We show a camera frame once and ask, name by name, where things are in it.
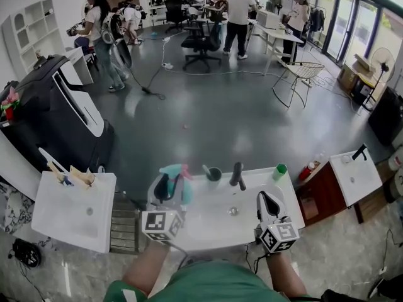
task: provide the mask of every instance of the person wearing green shirt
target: person wearing green shirt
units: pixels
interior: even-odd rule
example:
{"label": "person wearing green shirt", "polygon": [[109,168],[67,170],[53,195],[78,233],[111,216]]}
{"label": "person wearing green shirt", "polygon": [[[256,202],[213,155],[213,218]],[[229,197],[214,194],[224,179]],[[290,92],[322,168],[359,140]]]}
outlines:
{"label": "person wearing green shirt", "polygon": [[104,302],[287,302],[307,297],[286,255],[276,253],[266,258],[275,291],[249,269],[216,260],[182,267],[163,290],[148,298],[168,252],[167,245],[152,241],[123,279],[110,284]]}

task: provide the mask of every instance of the black faucet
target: black faucet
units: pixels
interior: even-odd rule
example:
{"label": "black faucet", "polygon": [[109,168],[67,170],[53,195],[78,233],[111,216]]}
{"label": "black faucet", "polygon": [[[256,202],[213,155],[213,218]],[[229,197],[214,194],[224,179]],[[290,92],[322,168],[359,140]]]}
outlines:
{"label": "black faucet", "polygon": [[245,182],[242,179],[242,168],[244,165],[240,162],[237,162],[234,165],[234,172],[232,173],[231,180],[229,181],[229,184],[233,187],[235,187],[237,184],[239,184],[239,187],[242,191],[246,190]]}
{"label": "black faucet", "polygon": [[364,150],[365,150],[366,148],[367,148],[367,147],[366,147],[366,145],[365,145],[365,143],[364,143],[364,144],[357,150],[357,152],[353,154],[353,156],[352,156],[351,158],[352,158],[353,160],[355,160],[355,159],[358,158],[358,156],[359,156],[360,154],[363,154],[364,160],[366,161],[366,156],[365,156],[365,153],[364,153]]}

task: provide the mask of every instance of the white sink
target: white sink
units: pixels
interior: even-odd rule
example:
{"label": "white sink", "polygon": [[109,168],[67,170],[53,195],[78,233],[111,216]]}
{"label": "white sink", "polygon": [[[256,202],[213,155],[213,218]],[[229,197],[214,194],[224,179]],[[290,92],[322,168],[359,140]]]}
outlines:
{"label": "white sink", "polygon": [[284,202],[287,214],[295,226],[305,226],[290,176],[279,181],[271,176],[275,168],[242,172],[246,190],[232,187],[232,173],[225,173],[216,189],[211,190],[207,178],[196,176],[191,181],[193,200],[186,206],[184,227],[173,243],[186,251],[217,249],[254,241],[254,229],[259,224],[256,216],[258,193],[274,194]]}
{"label": "white sink", "polygon": [[352,206],[382,186],[377,168],[368,150],[364,150],[366,160],[362,154],[353,160],[351,156],[354,153],[355,151],[330,157],[331,166],[347,207]]}
{"label": "white sink", "polygon": [[53,172],[43,172],[32,229],[85,249],[109,252],[115,185],[114,174],[95,174],[87,190],[79,184],[65,187]]}

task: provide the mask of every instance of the white t-shirt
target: white t-shirt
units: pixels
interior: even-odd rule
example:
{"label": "white t-shirt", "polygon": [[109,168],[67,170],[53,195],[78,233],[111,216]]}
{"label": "white t-shirt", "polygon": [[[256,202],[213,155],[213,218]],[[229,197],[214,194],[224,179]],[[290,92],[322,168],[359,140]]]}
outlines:
{"label": "white t-shirt", "polygon": [[288,20],[288,25],[298,31],[302,31],[309,19],[309,13],[309,6],[297,3],[290,13],[291,18]]}
{"label": "white t-shirt", "polygon": [[256,4],[255,0],[228,0],[228,21],[237,25],[247,25],[249,7],[254,4]]}
{"label": "white t-shirt", "polygon": [[123,16],[125,17],[126,21],[130,21],[135,18],[136,10],[134,8],[122,8]]}
{"label": "white t-shirt", "polygon": [[89,39],[94,41],[101,38],[101,8],[94,7],[88,11],[86,21],[94,24],[89,33]]}

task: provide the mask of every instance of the woman wearing black cap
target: woman wearing black cap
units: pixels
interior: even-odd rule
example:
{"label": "woman wearing black cap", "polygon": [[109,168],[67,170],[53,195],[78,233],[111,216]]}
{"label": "woman wearing black cap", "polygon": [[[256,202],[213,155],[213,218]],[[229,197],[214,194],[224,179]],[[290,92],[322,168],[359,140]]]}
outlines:
{"label": "woman wearing black cap", "polygon": [[[310,8],[307,0],[294,0],[294,1],[295,6],[292,9],[292,11],[288,14],[289,20],[287,23],[287,28],[292,30],[292,34],[294,36],[300,38],[305,23],[309,19]],[[284,46],[283,53],[291,55],[292,45],[293,42],[291,42],[290,40],[283,40],[283,46]],[[298,48],[295,48],[294,59],[292,60],[292,62],[294,62],[295,59],[297,58],[297,50]],[[281,60],[284,63],[289,63],[291,61],[291,58],[282,57]]]}
{"label": "woman wearing black cap", "polygon": [[123,88],[125,85],[124,80],[128,79],[118,67],[114,66],[111,62],[109,49],[112,45],[103,41],[102,23],[105,20],[111,8],[107,0],[87,0],[88,4],[93,6],[86,15],[86,23],[83,30],[74,31],[74,35],[88,35],[89,39],[93,41],[96,56],[106,69],[108,75],[112,78],[113,85],[109,87],[109,92],[116,92]]}

